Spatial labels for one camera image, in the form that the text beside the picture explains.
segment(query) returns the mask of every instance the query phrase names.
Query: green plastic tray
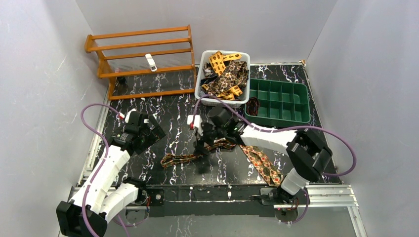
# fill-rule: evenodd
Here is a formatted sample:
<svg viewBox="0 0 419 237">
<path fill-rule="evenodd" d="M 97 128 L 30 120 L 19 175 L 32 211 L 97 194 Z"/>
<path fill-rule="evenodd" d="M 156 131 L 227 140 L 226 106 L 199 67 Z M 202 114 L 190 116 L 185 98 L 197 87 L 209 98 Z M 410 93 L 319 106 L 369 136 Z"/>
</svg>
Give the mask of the green plastic tray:
<svg viewBox="0 0 419 237">
<path fill-rule="evenodd" d="M 250 79 L 250 98 L 260 102 L 257 116 L 245 118 L 257 125 L 290 127 L 311 120 L 308 91 L 304 84 L 274 80 Z"/>
</svg>

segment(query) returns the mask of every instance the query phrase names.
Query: white bracket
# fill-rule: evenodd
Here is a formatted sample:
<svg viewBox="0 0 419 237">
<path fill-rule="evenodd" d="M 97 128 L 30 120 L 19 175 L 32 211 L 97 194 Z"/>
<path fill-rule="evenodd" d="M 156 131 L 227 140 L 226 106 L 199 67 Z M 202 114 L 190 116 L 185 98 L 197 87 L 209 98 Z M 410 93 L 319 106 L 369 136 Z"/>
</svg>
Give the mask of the white bracket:
<svg viewBox="0 0 419 237">
<path fill-rule="evenodd" d="M 153 57 L 151 56 L 151 54 L 147 53 L 145 55 L 145 58 L 147 59 L 148 65 L 150 66 L 150 70 L 152 72 L 157 71 L 157 67 L 156 67 L 156 63 L 154 62 Z"/>
</svg>

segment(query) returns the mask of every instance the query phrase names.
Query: gray wall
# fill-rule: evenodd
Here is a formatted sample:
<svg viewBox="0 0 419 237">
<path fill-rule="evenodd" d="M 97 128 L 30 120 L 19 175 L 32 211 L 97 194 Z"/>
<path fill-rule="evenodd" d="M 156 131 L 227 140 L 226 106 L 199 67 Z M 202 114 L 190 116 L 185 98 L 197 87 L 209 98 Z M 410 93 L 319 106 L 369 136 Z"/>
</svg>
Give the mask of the gray wall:
<svg viewBox="0 0 419 237">
<path fill-rule="evenodd" d="M 416 0 L 339 0 L 307 61 L 324 127 L 359 156 L 343 179 L 371 237 L 418 235 L 418 12 Z M 346 148 L 329 141 L 346 170 Z"/>
<path fill-rule="evenodd" d="M 205 50 L 246 52 L 253 63 L 306 59 L 336 0 L 77 0 L 95 34 L 191 25 Z"/>
<path fill-rule="evenodd" d="M 55 209 L 82 171 L 102 102 L 90 27 L 74 0 L 0 1 L 0 236 L 58 235 Z M 96 125 L 99 109 L 86 114 Z"/>
</svg>

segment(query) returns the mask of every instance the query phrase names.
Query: purple cable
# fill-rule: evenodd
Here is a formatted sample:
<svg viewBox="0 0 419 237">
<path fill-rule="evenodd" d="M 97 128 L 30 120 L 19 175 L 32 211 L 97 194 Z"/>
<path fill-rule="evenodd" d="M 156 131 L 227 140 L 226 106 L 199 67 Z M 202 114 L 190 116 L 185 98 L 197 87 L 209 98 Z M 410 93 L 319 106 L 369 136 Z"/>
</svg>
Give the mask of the purple cable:
<svg viewBox="0 0 419 237">
<path fill-rule="evenodd" d="M 99 170 L 100 170 L 100 168 L 102 168 L 102 166 L 103 166 L 103 163 L 105 163 L 105 161 L 106 161 L 106 157 L 108 156 L 108 152 L 109 152 L 109 144 L 108 144 L 108 141 L 106 141 L 106 139 L 105 139 L 105 137 L 100 133 L 100 132 L 98 132 L 98 131 L 96 131 L 93 127 L 91 127 L 89 124 L 87 124 L 87 122 L 85 121 L 85 119 L 84 119 L 84 112 L 86 111 L 86 109 L 88 109 L 88 108 L 90 108 L 90 107 L 92 107 L 92 106 L 104 106 L 104 107 L 107 107 L 107 108 L 109 108 L 110 110 L 112 110 L 112 111 L 114 111 L 115 113 L 117 113 L 118 115 L 120 114 L 120 112 L 118 112 L 116 109 L 114 109 L 114 108 L 112 108 L 111 106 L 109 106 L 109 105 L 105 105 L 105 104 L 100 104 L 100 103 L 94 103 L 94 104 L 90 104 L 90 105 L 87 105 L 86 107 L 84 107 L 83 109 L 82 109 L 82 112 L 81 112 L 81 114 L 80 114 L 80 117 L 81 117 L 81 119 L 82 119 L 82 123 L 90 130 L 90 131 L 92 131 L 92 132 L 94 132 L 96 135 L 98 135 L 101 139 L 102 139 L 102 141 L 103 141 L 103 143 L 105 143 L 105 156 L 104 156 L 104 158 L 103 158 L 103 160 L 102 160 L 102 162 L 99 164 L 99 166 L 98 166 L 98 168 L 97 168 L 97 170 L 95 171 L 95 173 L 92 175 L 92 178 L 90 179 L 90 183 L 92 183 L 93 182 L 93 180 L 94 180 L 94 178 L 96 177 L 96 175 L 97 175 L 97 173 L 99 172 Z M 94 229 L 92 228 L 92 226 L 90 225 L 90 223 L 89 223 L 89 220 L 87 219 L 87 214 L 86 214 L 86 199 L 87 199 L 87 194 L 88 194 L 88 192 L 89 192 L 89 189 L 90 189 L 90 185 L 87 185 L 87 187 L 86 187 L 86 192 L 84 193 L 84 195 L 83 195 L 83 200 L 82 200 L 82 216 L 83 216 L 83 221 L 84 221 L 84 223 L 86 224 L 86 227 L 87 227 L 87 229 L 89 230 L 89 232 L 92 234 L 92 236 L 94 236 L 94 237 L 100 237 L 95 231 L 94 231 Z M 124 226 L 124 224 L 122 223 L 122 227 L 124 227 L 124 229 L 126 230 L 126 233 L 127 233 L 127 236 L 128 237 L 130 237 L 129 236 L 129 233 L 127 232 L 127 229 L 126 229 L 126 227 Z"/>
<path fill-rule="evenodd" d="M 129 232 L 128 232 L 128 229 L 126 228 L 126 226 L 123 224 L 123 222 L 122 222 L 122 219 L 121 219 L 121 216 L 118 214 L 117 215 L 117 217 L 118 217 L 118 220 L 122 223 L 122 227 L 123 227 L 123 229 L 124 229 L 124 231 L 125 231 L 125 233 L 126 233 L 126 236 L 127 237 L 131 237 L 131 235 L 129 234 Z"/>
<path fill-rule="evenodd" d="M 284 132 L 284 131 L 290 131 L 290 130 L 298 130 L 298 129 L 306 129 L 306 128 L 310 128 L 310 129 L 316 129 L 316 130 L 319 130 L 319 131 L 322 131 L 322 132 L 325 132 L 325 133 L 327 133 L 327 134 L 330 134 L 330 135 L 332 135 L 333 137 L 335 137 L 335 138 L 337 138 L 337 139 L 339 139 L 343 144 L 345 144 L 346 145 L 346 147 L 349 149 L 349 151 L 351 152 L 351 154 L 352 154 L 352 159 L 353 159 L 353 163 L 352 163 L 352 166 L 349 168 L 349 170 L 347 170 L 347 171 L 345 171 L 345 172 L 342 172 L 342 173 L 339 173 L 339 174 L 329 174 L 329 173 L 323 173 L 324 175 L 326 175 L 326 176 L 330 176 L 330 177 L 339 177 L 339 176 L 342 176 L 342 175 L 346 175 L 346 174 L 349 174 L 350 172 L 352 172 L 352 170 L 354 170 L 354 168 L 355 168 L 355 166 L 356 166 L 356 161 L 357 161 L 357 159 L 356 159 L 356 154 L 355 154 L 355 151 L 353 150 L 353 148 L 342 138 L 342 137 L 340 137 L 339 135 L 337 135 L 337 134 L 335 134 L 335 133 L 333 133 L 333 132 L 331 132 L 331 131 L 328 131 L 328 130 L 326 130 L 326 129 L 324 129 L 324 128 L 321 128 L 321 127 L 315 127 L 315 126 L 294 126 L 294 127 L 286 127 L 286 128 L 282 128 L 282 129 L 275 129 L 275 130 L 269 130 L 269 129 L 261 129 L 261 128 L 258 128 L 258 127 L 255 127 L 255 126 L 253 126 L 253 124 L 251 124 L 247 119 L 245 119 L 243 116 L 241 116 L 239 113 L 237 113 L 233 108 L 231 108 L 228 104 L 226 104 L 224 101 L 222 101 L 222 100 L 220 100 L 220 99 L 218 99 L 216 96 L 213 96 L 213 95 L 203 95 L 203 96 L 201 96 L 199 99 L 198 99 L 198 101 L 197 101 L 197 103 L 195 104 L 195 108 L 194 108 L 194 117 L 192 118 L 192 124 L 194 123 L 194 121 L 195 121 L 195 115 L 197 114 L 197 111 L 198 111 L 198 105 L 199 105 L 199 103 L 201 102 L 201 100 L 203 99 L 203 98 L 206 98 L 206 97 L 210 97 L 210 98 L 213 98 L 213 99 L 216 99 L 216 100 L 218 100 L 219 102 L 221 102 L 226 108 L 228 108 L 234 115 L 236 115 L 238 118 L 240 118 L 241 120 L 243 120 L 247 125 L 249 125 L 250 127 L 252 127 L 252 128 L 254 128 L 255 130 L 258 130 L 258 131 L 261 131 L 261 132 Z"/>
<path fill-rule="evenodd" d="M 307 197 L 307 203 L 305 205 L 305 208 L 304 208 L 304 211 L 302 212 L 302 214 L 295 221 L 292 221 L 292 224 L 299 222 L 305 216 L 305 214 L 307 213 L 307 210 L 308 210 L 308 204 L 310 203 L 310 197 L 308 196 L 308 192 L 305 189 L 302 189 L 302 191 L 304 192 L 305 196 Z"/>
</svg>

